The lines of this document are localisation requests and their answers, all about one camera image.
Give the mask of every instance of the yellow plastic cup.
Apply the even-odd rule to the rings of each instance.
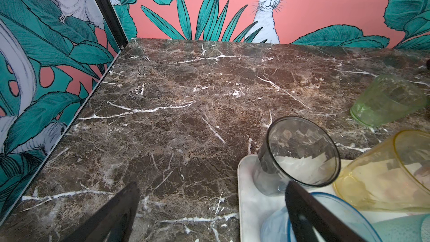
[[[430,212],[430,134],[398,132],[352,161],[333,188],[359,210]]]

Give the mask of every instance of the green glass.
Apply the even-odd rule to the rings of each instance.
[[[360,95],[351,108],[352,117],[368,127],[400,119],[425,107],[424,92],[395,75],[380,75]]]

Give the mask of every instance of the blue plastic bowl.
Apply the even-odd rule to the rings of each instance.
[[[367,242],[382,242],[382,239],[368,220],[350,204],[337,196],[325,192],[313,192],[311,194],[318,202]],[[288,242],[296,242],[289,219],[287,224],[287,238]]]

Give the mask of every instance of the pink wallpaper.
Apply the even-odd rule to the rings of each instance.
[[[275,29],[280,43],[291,43],[299,37],[320,28],[347,24],[360,28],[364,35],[382,35],[390,38],[388,48],[399,43],[404,32],[390,29],[384,24],[384,11],[388,0],[283,0],[279,12],[274,12]],[[185,0],[190,14],[192,32],[195,33],[197,16],[203,0]],[[220,11],[227,0],[220,0]],[[239,19],[233,36],[238,35],[254,19],[258,0],[230,0],[223,31],[239,8],[248,5]],[[180,31],[176,1],[158,5],[153,0],[137,0],[130,5],[130,14],[137,27],[137,37],[169,38],[143,13],[141,5],[151,9]]]

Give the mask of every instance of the cup rim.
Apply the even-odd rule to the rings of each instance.
[[[412,180],[413,181],[415,181],[419,186],[421,186],[421,188],[424,190],[424,191],[426,191],[428,194],[430,194],[430,189],[429,188],[427,188],[426,186],[424,186],[419,180],[417,180],[416,179],[416,177],[414,176],[414,175],[412,175],[411,174],[411,172],[409,172],[409,170],[405,167],[405,165],[403,164],[403,160],[400,158],[400,155],[399,155],[399,153],[397,152],[397,149],[396,149],[396,139],[397,139],[397,137],[400,135],[400,134],[402,134],[402,133],[404,133],[404,132],[419,132],[419,133],[422,133],[422,134],[425,134],[426,136],[428,136],[428,137],[430,137],[430,133],[428,133],[428,132],[424,132],[424,131],[421,131],[421,130],[415,130],[415,129],[409,129],[409,130],[402,130],[402,131],[400,131],[400,132],[398,132],[398,133],[396,133],[395,135],[394,135],[394,137],[393,137],[393,140],[392,140],[392,144],[393,144],[393,150],[394,150],[394,156],[395,156],[395,158],[396,158],[396,160],[399,162],[399,164],[400,164],[400,169],[402,169],[405,173],[406,173],[406,175],[407,176],[409,176],[410,178],[412,178]]]
[[[350,203],[346,202],[345,200],[343,200],[342,198],[339,198],[336,195],[333,195],[333,194],[330,194],[330,193],[327,193],[327,192],[310,192],[310,194],[314,198],[315,198],[315,196],[328,196],[330,198],[333,198],[336,201],[341,201],[341,203],[345,204],[347,207],[352,208],[352,211],[358,213],[358,215],[361,216],[362,219],[364,219],[364,221],[367,223],[367,225],[370,227],[370,229],[376,234],[376,237],[379,238],[379,241],[382,242],[381,237],[379,236],[378,232],[375,230],[375,228],[373,227],[373,225],[366,219],[366,217],[363,216],[363,214],[361,214],[361,212],[358,211],[358,209],[356,209],[355,207],[353,207]],[[291,237],[291,231],[292,231],[292,224],[291,224],[291,221],[290,221],[289,217],[288,217],[288,222],[287,222],[286,228],[287,228],[287,240],[288,240],[288,242],[291,242],[291,238],[290,237]]]
[[[314,184],[307,184],[307,183],[304,183],[304,182],[302,182],[302,181],[299,181],[299,180],[297,180],[296,178],[294,178],[294,177],[292,177],[292,176],[290,176],[279,164],[278,164],[278,162],[276,161],[276,159],[275,159],[275,157],[273,156],[273,153],[272,153],[272,150],[271,150],[271,148],[270,148],[270,144],[269,144],[269,134],[270,134],[270,131],[271,131],[271,129],[278,123],[278,122],[280,122],[280,121],[283,121],[283,120],[288,120],[288,119],[298,119],[298,120],[302,120],[302,121],[306,121],[306,122],[309,122],[310,124],[313,124],[314,126],[316,126],[316,127],[318,127],[319,129],[321,129],[322,131],[323,131],[323,133],[329,138],[329,140],[331,141],[331,143],[333,144],[333,147],[334,147],[334,153],[335,153],[335,157],[336,157],[336,166],[337,166],[337,169],[336,169],[336,171],[333,173],[333,175],[332,175],[332,177],[331,177],[331,180],[328,180],[328,181],[326,181],[326,182],[324,182],[324,183],[321,183],[321,184],[318,184],[318,185],[314,185]],[[329,136],[329,134],[322,128],[322,127],[320,127],[319,125],[317,125],[316,123],[314,123],[314,122],[312,122],[312,121],[310,121],[310,120],[308,120],[308,119],[305,119],[305,118],[302,118],[302,117],[298,117],[298,116],[284,116],[284,117],[281,117],[281,118],[279,118],[279,119],[276,119],[274,122],[272,122],[272,124],[269,126],[269,129],[267,130],[267,133],[266,133],[266,137],[265,137],[265,143],[266,143],[266,147],[267,147],[267,150],[269,151],[269,155],[270,155],[270,157],[271,157],[271,159],[273,160],[273,163],[275,164],[275,166],[277,167],[277,169],[278,170],[280,170],[284,175],[286,175],[286,176],[288,176],[288,178],[290,178],[290,179],[292,179],[293,181],[295,181],[295,182],[297,182],[297,183],[299,183],[299,184],[301,184],[301,185],[305,185],[305,186],[308,186],[308,187],[312,187],[312,188],[319,188],[319,187],[324,187],[324,186],[327,186],[327,185],[330,185],[331,183],[333,183],[336,179],[337,179],[337,177],[339,176],[339,173],[341,172],[341,157],[340,157],[340,155],[339,155],[339,151],[338,151],[338,147],[336,146],[336,144],[334,143],[334,141],[331,139],[331,137]]]

